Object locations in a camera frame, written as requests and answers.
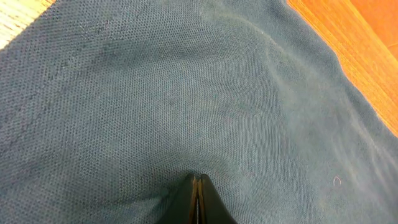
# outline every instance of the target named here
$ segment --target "fabric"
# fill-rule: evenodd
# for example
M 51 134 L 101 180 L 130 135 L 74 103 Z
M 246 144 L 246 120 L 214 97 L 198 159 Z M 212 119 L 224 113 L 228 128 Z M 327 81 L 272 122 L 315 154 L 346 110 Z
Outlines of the fabric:
M 57 1 L 0 52 L 0 223 L 397 223 L 398 141 L 283 1 Z

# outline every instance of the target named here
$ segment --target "cloth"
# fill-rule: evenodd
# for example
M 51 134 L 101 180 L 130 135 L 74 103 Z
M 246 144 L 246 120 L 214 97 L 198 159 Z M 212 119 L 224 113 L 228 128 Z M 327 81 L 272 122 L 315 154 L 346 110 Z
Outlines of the cloth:
M 0 223 L 397 223 L 398 142 L 285 1 L 57 1 L 0 52 Z

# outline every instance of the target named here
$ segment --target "wooden surface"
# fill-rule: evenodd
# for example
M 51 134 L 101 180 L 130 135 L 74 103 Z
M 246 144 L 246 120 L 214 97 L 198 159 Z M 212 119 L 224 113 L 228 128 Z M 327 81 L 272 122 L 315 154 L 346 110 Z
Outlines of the wooden surface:
M 0 49 L 55 0 L 0 0 Z M 287 0 L 336 52 L 348 79 L 398 136 L 398 1 Z

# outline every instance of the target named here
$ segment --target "garment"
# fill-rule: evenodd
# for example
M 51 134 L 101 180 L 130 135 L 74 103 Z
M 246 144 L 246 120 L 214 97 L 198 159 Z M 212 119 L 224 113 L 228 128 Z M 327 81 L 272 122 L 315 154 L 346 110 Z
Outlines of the garment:
M 396 223 L 397 138 L 285 1 L 57 1 L 0 52 L 0 223 Z

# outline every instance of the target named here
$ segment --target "textured cloth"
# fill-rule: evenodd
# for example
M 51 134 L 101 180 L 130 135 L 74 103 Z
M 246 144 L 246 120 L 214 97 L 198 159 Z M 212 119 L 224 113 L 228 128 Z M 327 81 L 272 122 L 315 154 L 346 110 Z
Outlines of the textured cloth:
M 396 223 L 398 140 L 283 1 L 57 1 L 0 52 L 0 223 Z

